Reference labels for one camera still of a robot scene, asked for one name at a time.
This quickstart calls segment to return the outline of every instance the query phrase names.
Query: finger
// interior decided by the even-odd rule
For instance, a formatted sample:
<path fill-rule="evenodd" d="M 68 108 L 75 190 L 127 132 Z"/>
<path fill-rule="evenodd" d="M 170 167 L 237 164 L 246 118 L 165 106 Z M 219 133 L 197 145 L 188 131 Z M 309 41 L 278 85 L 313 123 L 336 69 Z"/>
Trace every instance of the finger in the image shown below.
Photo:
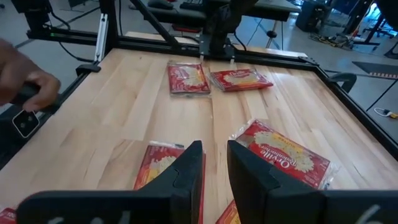
<path fill-rule="evenodd" d="M 14 99 L 24 81 L 25 76 L 13 71 L 11 67 L 4 67 L 0 75 L 0 105 L 4 105 Z"/>
<path fill-rule="evenodd" d="M 28 76 L 28 82 L 40 86 L 38 94 L 27 100 L 23 107 L 26 111 L 37 111 L 55 101 L 60 89 L 60 82 L 48 73 L 35 73 Z"/>

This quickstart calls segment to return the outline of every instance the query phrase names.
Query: human hand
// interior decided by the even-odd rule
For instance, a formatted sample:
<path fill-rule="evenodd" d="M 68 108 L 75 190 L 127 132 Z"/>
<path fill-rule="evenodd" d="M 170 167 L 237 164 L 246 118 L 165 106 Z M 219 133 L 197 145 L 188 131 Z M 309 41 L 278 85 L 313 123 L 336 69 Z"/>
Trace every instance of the human hand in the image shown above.
<path fill-rule="evenodd" d="M 29 73 L 4 71 L 0 75 L 0 106 L 14 99 L 24 82 L 35 83 L 40 87 L 38 94 L 23 105 L 23 109 L 28 112 L 45 108 L 57 98 L 60 82 L 53 75 L 41 69 Z"/>

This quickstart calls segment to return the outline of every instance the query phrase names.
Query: red package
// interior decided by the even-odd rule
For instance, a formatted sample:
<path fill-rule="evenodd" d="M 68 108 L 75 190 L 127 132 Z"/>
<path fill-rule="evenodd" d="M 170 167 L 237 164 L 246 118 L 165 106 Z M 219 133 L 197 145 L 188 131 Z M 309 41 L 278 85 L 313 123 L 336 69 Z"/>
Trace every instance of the red package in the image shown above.
<path fill-rule="evenodd" d="M 174 63 L 167 65 L 171 94 L 208 95 L 210 87 L 199 63 Z"/>
<path fill-rule="evenodd" d="M 254 119 L 235 135 L 235 140 L 286 174 L 324 189 L 338 166 Z"/>
<path fill-rule="evenodd" d="M 16 213 L 12 208 L 5 208 L 0 212 L 0 224 L 15 224 Z"/>
<path fill-rule="evenodd" d="M 238 209 L 236 208 L 235 200 L 233 200 L 220 218 L 217 220 L 216 224 L 240 224 Z"/>
<path fill-rule="evenodd" d="M 274 85 L 254 69 L 212 72 L 210 77 L 223 91 L 252 90 Z"/>
<path fill-rule="evenodd" d="M 142 160 L 141 168 L 139 169 L 134 190 L 138 190 L 145 186 L 151 180 L 155 179 L 166 168 L 173 163 L 178 156 L 184 152 L 184 146 L 178 144 L 166 144 L 160 142 L 150 142 L 144 159 Z M 199 208 L 198 224 L 203 223 L 203 200 L 205 196 L 205 164 L 206 154 L 203 154 L 203 180 L 201 188 L 201 199 Z"/>

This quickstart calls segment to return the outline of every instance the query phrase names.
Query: wooden table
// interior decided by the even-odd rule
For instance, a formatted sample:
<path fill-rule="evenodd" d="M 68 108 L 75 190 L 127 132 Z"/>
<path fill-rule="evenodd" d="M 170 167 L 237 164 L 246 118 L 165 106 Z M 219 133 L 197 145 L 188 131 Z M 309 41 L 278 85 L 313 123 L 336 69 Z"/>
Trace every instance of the wooden table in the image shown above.
<path fill-rule="evenodd" d="M 169 60 L 198 62 L 113 49 L 101 62 L 102 71 L 89 75 L 0 171 L 0 203 L 16 205 L 41 190 L 132 189 L 147 141 L 189 146 L 201 139 L 206 151 L 205 223 L 214 223 L 233 199 L 226 142 L 251 118 L 266 120 L 341 164 L 331 184 L 335 189 L 398 187 L 398 163 L 314 73 L 237 64 L 256 68 L 275 85 L 235 93 L 213 87 L 211 98 L 172 98 L 165 71 Z M 204 66 L 210 71 L 230 68 L 226 62 Z"/>

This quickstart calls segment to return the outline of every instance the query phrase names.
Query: butcher block tabletop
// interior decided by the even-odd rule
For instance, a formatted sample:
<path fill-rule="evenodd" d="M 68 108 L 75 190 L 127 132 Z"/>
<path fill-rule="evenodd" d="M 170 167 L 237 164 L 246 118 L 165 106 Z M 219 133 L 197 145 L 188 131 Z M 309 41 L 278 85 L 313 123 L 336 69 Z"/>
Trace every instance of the butcher block tabletop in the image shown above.
<path fill-rule="evenodd" d="M 313 72 L 205 61 L 205 72 L 255 68 L 274 86 L 231 93 L 212 86 L 210 97 L 182 98 L 169 93 L 170 60 L 199 62 L 176 55 L 110 51 L 100 64 L 102 70 L 89 75 L 0 171 L 0 204 L 16 206 L 42 190 L 132 189 L 149 141 L 187 147 L 202 140 L 204 223 L 214 223 L 233 199 L 226 142 L 251 118 L 262 119 L 339 164 L 333 189 L 398 188 L 398 163 Z"/>

